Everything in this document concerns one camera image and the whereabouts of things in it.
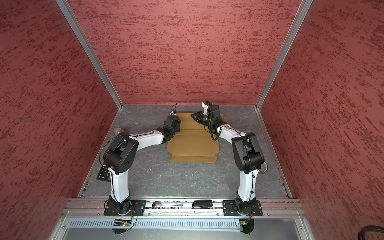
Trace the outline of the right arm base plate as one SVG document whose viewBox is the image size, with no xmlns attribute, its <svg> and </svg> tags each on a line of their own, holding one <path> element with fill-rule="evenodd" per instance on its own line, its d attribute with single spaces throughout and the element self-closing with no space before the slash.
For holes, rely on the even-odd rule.
<svg viewBox="0 0 384 240">
<path fill-rule="evenodd" d="M 248 202 L 242 202 L 241 199 L 236 200 L 224 200 L 223 204 L 223 212 L 224 216 L 243 216 L 250 217 L 253 215 L 254 217 L 263 216 L 263 210 L 261 207 L 261 202 L 253 199 Z"/>
</svg>

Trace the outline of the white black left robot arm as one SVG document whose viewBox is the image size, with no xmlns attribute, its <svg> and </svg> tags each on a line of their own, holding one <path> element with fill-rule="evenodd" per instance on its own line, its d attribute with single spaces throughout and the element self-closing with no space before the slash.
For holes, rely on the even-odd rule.
<svg viewBox="0 0 384 240">
<path fill-rule="evenodd" d="M 109 203 L 121 213 L 130 209 L 128 171 L 133 165 L 136 153 L 151 146 L 170 141 L 180 131 L 181 119 L 176 115 L 167 116 L 163 127 L 138 135 L 129 135 L 118 128 L 115 138 L 103 154 L 104 164 L 111 176 Z"/>
</svg>

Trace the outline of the brown cardboard box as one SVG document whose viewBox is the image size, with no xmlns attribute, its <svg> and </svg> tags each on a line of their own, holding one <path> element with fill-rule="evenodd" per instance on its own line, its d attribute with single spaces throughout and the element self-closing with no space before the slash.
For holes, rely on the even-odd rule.
<svg viewBox="0 0 384 240">
<path fill-rule="evenodd" d="M 180 132 L 168 142 L 167 151 L 174 163 L 210 163 L 217 161 L 219 142 L 211 139 L 203 125 L 196 123 L 190 113 L 178 113 Z"/>
</svg>

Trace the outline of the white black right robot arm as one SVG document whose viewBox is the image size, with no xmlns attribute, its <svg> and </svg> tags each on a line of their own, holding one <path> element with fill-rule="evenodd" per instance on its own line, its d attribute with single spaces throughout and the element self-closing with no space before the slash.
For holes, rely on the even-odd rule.
<svg viewBox="0 0 384 240">
<path fill-rule="evenodd" d="M 243 133 L 224 122 L 221 117 L 200 111 L 191 118 L 208 128 L 213 141 L 219 138 L 232 144 L 234 160 L 240 171 L 240 184 L 237 190 L 236 209 L 245 212 L 256 205 L 256 181 L 265 162 L 260 144 L 254 133 Z"/>
</svg>

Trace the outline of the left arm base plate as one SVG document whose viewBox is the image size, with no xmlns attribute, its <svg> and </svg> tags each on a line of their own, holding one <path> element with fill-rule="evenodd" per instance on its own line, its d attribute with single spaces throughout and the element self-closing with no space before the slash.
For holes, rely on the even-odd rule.
<svg viewBox="0 0 384 240">
<path fill-rule="evenodd" d="M 145 200 L 125 200 L 118 203 L 113 199 L 108 199 L 104 204 L 104 216 L 142 216 L 146 203 Z"/>
</svg>

